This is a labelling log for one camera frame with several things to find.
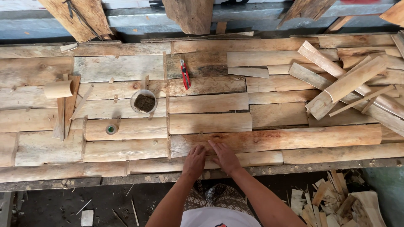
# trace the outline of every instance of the person's right hand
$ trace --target person's right hand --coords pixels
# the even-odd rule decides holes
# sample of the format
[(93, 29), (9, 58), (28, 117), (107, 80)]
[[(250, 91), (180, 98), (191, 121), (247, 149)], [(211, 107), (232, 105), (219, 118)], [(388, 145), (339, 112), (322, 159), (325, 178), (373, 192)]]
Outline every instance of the person's right hand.
[(235, 170), (242, 169), (237, 156), (225, 143), (214, 143), (211, 140), (208, 142), (217, 154), (217, 158), (213, 158), (212, 161), (218, 164), (227, 175), (231, 176)]

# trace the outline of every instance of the patterned pants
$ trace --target patterned pants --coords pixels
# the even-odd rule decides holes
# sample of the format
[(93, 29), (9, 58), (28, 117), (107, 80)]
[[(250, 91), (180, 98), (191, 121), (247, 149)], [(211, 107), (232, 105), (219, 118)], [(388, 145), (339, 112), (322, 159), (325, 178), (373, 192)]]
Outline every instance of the patterned pants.
[(215, 206), (241, 211), (254, 216), (240, 193), (228, 185), (217, 184), (210, 188), (205, 193), (205, 196), (206, 199), (204, 199), (195, 189), (191, 189), (191, 192), (185, 201), (184, 211)]

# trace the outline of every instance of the tape roll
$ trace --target tape roll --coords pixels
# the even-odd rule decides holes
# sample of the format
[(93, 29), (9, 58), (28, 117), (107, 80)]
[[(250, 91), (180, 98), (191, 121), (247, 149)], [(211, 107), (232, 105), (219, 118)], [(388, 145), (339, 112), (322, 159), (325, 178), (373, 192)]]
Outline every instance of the tape roll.
[(106, 128), (105, 128), (105, 132), (108, 135), (113, 135), (118, 131), (118, 127), (114, 124), (109, 124)]

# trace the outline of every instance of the forearm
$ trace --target forearm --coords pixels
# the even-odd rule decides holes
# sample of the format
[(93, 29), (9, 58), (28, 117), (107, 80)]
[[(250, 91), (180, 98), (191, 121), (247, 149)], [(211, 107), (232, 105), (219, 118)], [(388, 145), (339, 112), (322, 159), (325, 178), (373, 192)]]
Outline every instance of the forearm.
[(235, 170), (231, 177), (246, 194), (264, 227), (307, 227), (281, 199), (245, 169)]
[(181, 175), (154, 210), (146, 227), (179, 227), (185, 200), (191, 191), (192, 181), (189, 177)]

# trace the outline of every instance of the human hand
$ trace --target human hand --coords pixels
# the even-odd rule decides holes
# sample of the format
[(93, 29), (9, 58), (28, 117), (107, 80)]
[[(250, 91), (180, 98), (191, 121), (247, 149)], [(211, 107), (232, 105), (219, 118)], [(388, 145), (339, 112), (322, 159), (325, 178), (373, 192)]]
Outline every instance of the human hand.
[(227, 175), (231, 176), (235, 170), (242, 169), (237, 156), (225, 143), (214, 143), (211, 140), (208, 142), (217, 154), (217, 158), (213, 158), (212, 161), (218, 164)]
[(185, 158), (184, 167), (182, 168), (182, 176), (189, 177), (190, 180), (196, 181), (203, 173), (205, 167), (206, 150), (202, 145), (197, 145), (189, 151)]

